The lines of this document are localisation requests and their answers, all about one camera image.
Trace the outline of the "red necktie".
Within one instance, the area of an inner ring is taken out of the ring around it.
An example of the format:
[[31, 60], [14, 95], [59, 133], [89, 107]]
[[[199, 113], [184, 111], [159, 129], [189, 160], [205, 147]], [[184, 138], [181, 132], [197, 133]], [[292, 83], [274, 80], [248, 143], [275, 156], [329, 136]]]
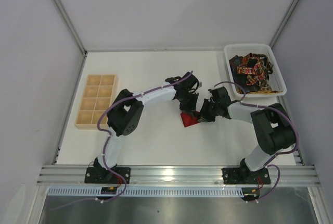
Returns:
[[199, 122], [200, 112], [198, 112], [198, 111], [191, 112], [191, 113], [181, 112], [180, 116], [181, 116], [183, 126], [185, 128], [200, 123]]

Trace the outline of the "wooden compartment box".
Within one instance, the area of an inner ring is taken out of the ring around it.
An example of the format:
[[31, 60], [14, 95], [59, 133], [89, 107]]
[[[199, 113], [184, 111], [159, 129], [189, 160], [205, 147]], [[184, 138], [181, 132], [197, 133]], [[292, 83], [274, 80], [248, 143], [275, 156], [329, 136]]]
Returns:
[[101, 115], [113, 103], [118, 86], [115, 74], [89, 74], [80, 102], [75, 126], [80, 130], [96, 130], [100, 120], [100, 127], [105, 129], [107, 116]]

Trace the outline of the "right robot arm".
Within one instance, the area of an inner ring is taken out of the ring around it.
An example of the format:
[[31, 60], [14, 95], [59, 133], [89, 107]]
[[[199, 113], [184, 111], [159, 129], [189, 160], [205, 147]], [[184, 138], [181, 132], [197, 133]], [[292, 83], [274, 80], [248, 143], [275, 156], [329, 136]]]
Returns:
[[285, 149], [299, 145], [299, 135], [280, 103], [270, 106], [232, 101], [225, 87], [210, 89], [211, 97], [203, 101], [198, 120], [214, 122], [217, 116], [241, 120], [253, 125], [257, 146], [252, 153], [242, 159], [236, 172], [239, 179], [249, 183], [260, 175], [269, 163], [279, 155], [292, 153]]

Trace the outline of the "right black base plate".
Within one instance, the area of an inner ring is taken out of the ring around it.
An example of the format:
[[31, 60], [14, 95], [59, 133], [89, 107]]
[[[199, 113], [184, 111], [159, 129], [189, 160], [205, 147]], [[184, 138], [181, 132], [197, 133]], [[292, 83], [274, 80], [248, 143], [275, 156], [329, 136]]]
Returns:
[[226, 167], [222, 169], [222, 177], [224, 184], [263, 184], [271, 183], [268, 169], [263, 168], [258, 171], [250, 171], [245, 167]]

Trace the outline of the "patterned dark ties pile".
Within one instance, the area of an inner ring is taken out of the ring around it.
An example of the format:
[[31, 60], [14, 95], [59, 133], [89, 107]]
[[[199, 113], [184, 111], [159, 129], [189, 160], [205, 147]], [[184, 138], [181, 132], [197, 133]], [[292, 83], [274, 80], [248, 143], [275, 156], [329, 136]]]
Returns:
[[233, 80], [246, 94], [279, 93], [268, 83], [273, 73], [273, 64], [264, 54], [249, 53], [246, 56], [234, 56], [229, 60]]

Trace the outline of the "white plastic basket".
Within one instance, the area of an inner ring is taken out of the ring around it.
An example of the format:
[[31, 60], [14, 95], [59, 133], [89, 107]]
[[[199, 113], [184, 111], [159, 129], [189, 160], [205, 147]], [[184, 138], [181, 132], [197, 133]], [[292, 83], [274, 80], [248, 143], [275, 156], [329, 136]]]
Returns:
[[269, 98], [274, 96], [283, 96], [287, 93], [287, 88], [281, 75], [279, 66], [273, 54], [270, 46], [259, 43], [241, 43], [241, 44], [229, 44], [224, 47], [224, 57], [227, 64], [227, 70], [229, 80], [235, 82], [229, 61], [237, 56], [245, 56], [249, 53], [264, 54], [268, 57], [268, 61], [273, 65], [273, 73], [269, 75], [268, 84], [277, 93], [250, 93], [246, 95], [246, 98]]

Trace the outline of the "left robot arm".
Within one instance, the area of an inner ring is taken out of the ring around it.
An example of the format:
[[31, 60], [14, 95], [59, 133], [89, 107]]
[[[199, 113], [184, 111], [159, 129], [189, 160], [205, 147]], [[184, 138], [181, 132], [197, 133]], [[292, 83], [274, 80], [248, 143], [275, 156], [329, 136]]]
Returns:
[[93, 163], [97, 177], [108, 181], [116, 174], [115, 167], [124, 137], [137, 128], [145, 108], [177, 100], [180, 111], [195, 118], [198, 100], [196, 91], [200, 87], [201, 82], [192, 72], [187, 72], [183, 77], [167, 78], [160, 86], [144, 92], [132, 93], [123, 89], [97, 123], [99, 131], [108, 133], [103, 151]]

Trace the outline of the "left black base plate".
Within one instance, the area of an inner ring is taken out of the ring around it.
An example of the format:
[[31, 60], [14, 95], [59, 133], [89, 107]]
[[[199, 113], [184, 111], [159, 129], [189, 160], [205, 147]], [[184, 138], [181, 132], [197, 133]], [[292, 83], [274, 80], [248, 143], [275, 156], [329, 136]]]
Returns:
[[116, 196], [122, 196], [130, 183], [131, 168], [117, 167], [111, 169], [91, 166], [86, 169], [84, 183], [101, 186], [97, 199], [101, 202], [110, 201]]

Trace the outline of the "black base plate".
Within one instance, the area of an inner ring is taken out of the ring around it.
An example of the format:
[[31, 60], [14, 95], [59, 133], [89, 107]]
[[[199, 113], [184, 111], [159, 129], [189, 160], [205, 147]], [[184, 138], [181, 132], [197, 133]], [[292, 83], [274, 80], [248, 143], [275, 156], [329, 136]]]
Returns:
[[245, 167], [226, 167], [222, 169], [222, 177], [224, 184], [263, 184], [271, 183], [268, 169], [263, 168], [258, 171], [250, 171]]
[[111, 169], [91, 166], [86, 169], [84, 183], [101, 186], [97, 199], [101, 202], [110, 201], [116, 196], [122, 196], [130, 183], [131, 168], [117, 167]]

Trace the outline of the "aluminium mounting rail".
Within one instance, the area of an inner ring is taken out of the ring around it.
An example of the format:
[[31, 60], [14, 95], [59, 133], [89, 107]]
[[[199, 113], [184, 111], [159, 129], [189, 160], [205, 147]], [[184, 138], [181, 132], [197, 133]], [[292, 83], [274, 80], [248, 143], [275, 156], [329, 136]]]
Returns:
[[[130, 185], [134, 186], [218, 186], [224, 185], [223, 166], [131, 166]], [[84, 185], [87, 165], [44, 165], [39, 185]], [[278, 186], [320, 186], [314, 166], [269, 167], [271, 184]]]

